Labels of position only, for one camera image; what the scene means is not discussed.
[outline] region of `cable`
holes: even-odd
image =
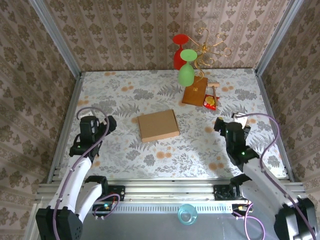
[[[265,167],[264,167],[264,163],[263,163],[263,157],[264,155],[266,154],[266,152],[271,148],[271,146],[273,144],[275,144],[275,142],[277,141],[277,139],[279,138],[280,136],[280,128],[279,128],[279,124],[277,123],[277,121],[272,117],[272,116],[269,116],[267,114],[264,114],[264,113],[249,113],[249,114],[246,114],[246,115],[241,115],[241,116],[236,116],[236,118],[244,118],[244,117],[249,117],[249,116],[264,116],[264,117],[267,117],[269,118],[270,120],[272,120],[276,126],[276,129],[277,129],[277,132],[276,132],[276,136],[274,138],[274,140],[264,149],[264,151],[262,152],[261,156],[260,156],[260,167],[261,167],[261,171],[264,173],[264,175],[270,180],[270,182],[273,183],[273,185],[275,185],[279,190],[280,192],[283,193],[283,195],[288,198],[293,206],[295,207],[296,211],[299,213],[300,217],[302,218],[302,220],[304,221],[305,225],[307,226],[308,230],[310,231],[311,233],[311,236],[313,238],[313,240],[317,240],[316,239],[316,235],[315,235],[315,232],[314,230],[312,229],[312,227],[310,226],[308,220],[306,219],[305,215],[303,214],[303,212],[301,211],[301,209],[299,208],[299,206],[296,204],[296,202],[293,200],[293,198],[278,184],[276,183],[272,177],[267,173]]]
[[[110,198],[110,197],[113,197],[113,196],[117,197],[117,198],[118,198],[118,201],[116,201],[115,206],[112,207],[111,211],[106,215],[106,217],[105,217],[104,219],[106,219],[107,217],[109,217],[110,214],[116,209],[116,207],[118,206],[118,204],[119,204],[119,202],[120,202],[120,199],[121,199],[121,198],[120,198],[120,195],[117,194],[117,193],[113,193],[113,194],[110,194],[110,195],[108,195],[108,196],[103,196],[103,197],[101,197],[101,198],[99,198],[99,199],[96,200],[97,202],[101,202],[101,201],[103,201],[103,200],[105,200],[105,199],[108,199],[108,198]],[[97,210],[98,210],[98,209],[99,209],[99,207],[97,207],[96,209],[94,209],[93,216],[96,216],[96,213],[97,213]]]
[[[54,236],[55,236],[55,239],[56,240],[60,240],[60,237],[59,237],[59,234],[58,234],[58,228],[57,228],[57,211],[58,211],[58,208],[59,208],[59,204],[60,202],[62,201],[62,197],[64,195],[64,192],[66,190],[66,187],[67,187],[67,184],[70,180],[70,177],[71,177],[71,174],[75,171],[75,167],[79,164],[79,162],[81,161],[81,159],[87,155],[92,149],[94,149],[99,143],[102,142],[102,140],[104,139],[104,137],[107,135],[108,131],[109,131],[109,126],[110,126],[110,122],[109,122],[109,119],[108,119],[108,116],[107,114],[100,108],[98,107],[94,107],[94,106],[86,106],[86,107],[83,107],[81,108],[77,113],[76,113],[76,119],[79,120],[79,113],[85,109],[93,109],[93,110],[98,110],[100,111],[104,117],[105,117],[105,120],[106,120],[106,129],[105,129],[105,132],[103,133],[103,135],[99,138],[99,140],[93,144],[91,147],[88,148],[88,150],[86,150],[76,161],[75,163],[72,165],[68,175],[66,176],[65,178],[65,181],[62,185],[62,188],[61,188],[61,191],[60,191],[60,194],[59,194],[59,197],[58,199],[56,200],[56,204],[55,204],[55,207],[54,207],[54,210],[53,210],[53,217],[52,217],[52,224],[53,224],[53,233],[54,233]]]
[[[249,234],[248,234],[248,229],[247,229],[247,219],[254,219],[256,220],[261,228],[262,228],[262,233],[263,233],[263,236],[262,236],[262,240],[265,240],[265,237],[266,237],[266,229],[265,229],[265,226],[264,224],[257,218],[257,217],[254,217],[254,216],[248,216],[249,215],[249,211],[250,211],[250,208],[253,206],[253,203],[251,203],[247,210],[245,211],[245,215],[244,215],[244,232],[245,232],[245,236],[248,240],[251,240],[250,237],[249,237]],[[241,218],[243,218],[243,216],[239,213],[237,213],[236,211],[233,211],[233,213]]]

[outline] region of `patterned wallpaper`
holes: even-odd
[[[80,69],[86,71],[172,69],[184,33],[201,43],[200,27],[222,32],[232,49],[215,68],[253,68],[289,0],[45,0]]]
[[[262,75],[295,176],[320,201],[320,1],[304,0]]]
[[[0,239],[22,239],[74,78],[26,0],[0,1]]]

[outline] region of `white tabletop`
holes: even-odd
[[[267,113],[257,79],[252,69],[211,69],[205,74],[209,82],[220,83],[216,89],[220,97],[217,111],[181,103],[184,87],[178,83],[176,70],[86,72],[76,111],[99,107],[117,122],[88,175],[114,179],[238,175],[240,171],[228,158],[225,139],[213,127],[217,117],[230,122],[232,113]],[[213,94],[212,88],[207,88],[207,94]],[[137,117],[168,109],[174,109],[180,135],[142,143]],[[101,113],[93,114],[103,119]],[[60,176],[66,171],[69,149],[80,133],[79,122],[74,118]],[[256,116],[248,123],[251,131],[246,143],[261,154],[274,138],[270,122]],[[276,177],[286,177],[277,146],[267,152],[264,163]]]

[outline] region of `brown wooden box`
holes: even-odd
[[[184,91],[182,102],[184,104],[190,104],[202,107],[206,95],[206,88],[208,84],[208,78],[195,76],[194,82],[191,86],[187,86]]]

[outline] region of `blue glass bowl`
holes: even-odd
[[[197,210],[190,204],[184,204],[179,208],[178,218],[179,221],[184,225],[194,224],[197,220]]]

